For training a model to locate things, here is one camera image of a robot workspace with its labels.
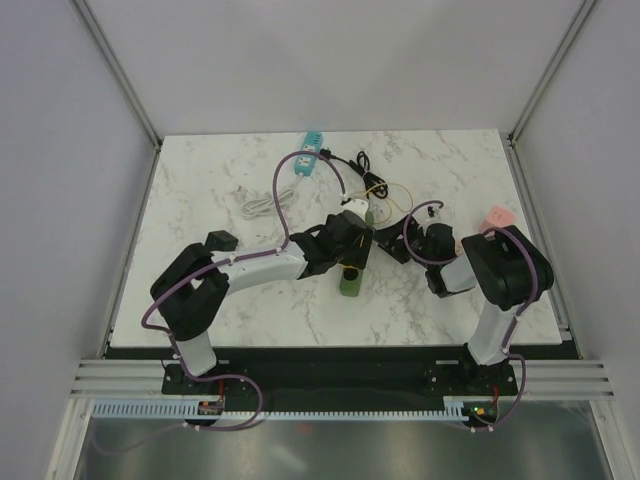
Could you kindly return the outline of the green power strip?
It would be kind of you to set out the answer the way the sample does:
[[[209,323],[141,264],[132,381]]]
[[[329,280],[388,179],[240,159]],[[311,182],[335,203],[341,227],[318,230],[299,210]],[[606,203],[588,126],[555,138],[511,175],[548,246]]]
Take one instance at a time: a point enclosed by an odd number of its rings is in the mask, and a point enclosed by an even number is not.
[[[341,265],[339,291],[346,297],[357,297],[360,293],[364,270],[366,269],[374,236],[374,216],[371,211],[365,214],[367,231],[346,253]]]

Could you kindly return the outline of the teal power strip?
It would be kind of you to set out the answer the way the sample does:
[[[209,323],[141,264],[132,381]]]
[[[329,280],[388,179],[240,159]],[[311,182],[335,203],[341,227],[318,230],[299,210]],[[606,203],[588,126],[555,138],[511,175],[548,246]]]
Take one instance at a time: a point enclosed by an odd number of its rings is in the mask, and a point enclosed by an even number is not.
[[[296,176],[309,177],[312,174],[322,145],[323,134],[321,132],[310,131],[306,133],[300,148],[302,154],[297,156],[294,163]]]

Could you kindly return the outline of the black cube plug adapter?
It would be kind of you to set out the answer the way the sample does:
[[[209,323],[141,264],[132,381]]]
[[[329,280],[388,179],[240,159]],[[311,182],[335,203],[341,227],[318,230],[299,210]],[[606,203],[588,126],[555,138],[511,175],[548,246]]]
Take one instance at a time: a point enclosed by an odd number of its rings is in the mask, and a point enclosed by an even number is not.
[[[239,244],[239,239],[226,230],[216,230],[208,233],[205,247],[211,252],[233,252]]]

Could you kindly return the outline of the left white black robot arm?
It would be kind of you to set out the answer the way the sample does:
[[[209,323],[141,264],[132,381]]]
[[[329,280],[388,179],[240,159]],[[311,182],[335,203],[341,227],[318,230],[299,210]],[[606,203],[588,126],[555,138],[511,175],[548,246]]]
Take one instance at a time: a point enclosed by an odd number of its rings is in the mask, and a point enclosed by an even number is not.
[[[362,251],[373,237],[372,226],[345,210],[290,235],[284,247],[238,251],[239,240],[225,230],[188,245],[150,288],[150,310],[166,323],[185,382],[198,393],[218,385],[220,371],[207,330],[226,297],[275,281],[323,275],[338,264],[362,269],[368,258]]]

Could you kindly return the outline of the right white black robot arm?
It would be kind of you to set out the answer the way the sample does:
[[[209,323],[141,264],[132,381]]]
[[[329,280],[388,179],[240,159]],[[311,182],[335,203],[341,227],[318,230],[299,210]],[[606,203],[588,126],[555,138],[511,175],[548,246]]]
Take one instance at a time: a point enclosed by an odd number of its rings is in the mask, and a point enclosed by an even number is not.
[[[429,290],[447,298],[479,288],[485,303],[466,343],[469,362],[458,368],[467,392],[483,392],[494,381],[491,366],[509,357],[520,317],[554,284],[547,258],[514,225],[494,227],[461,240],[456,251],[453,228],[436,222],[422,228],[407,216],[377,231],[374,241],[397,262],[425,267]]]

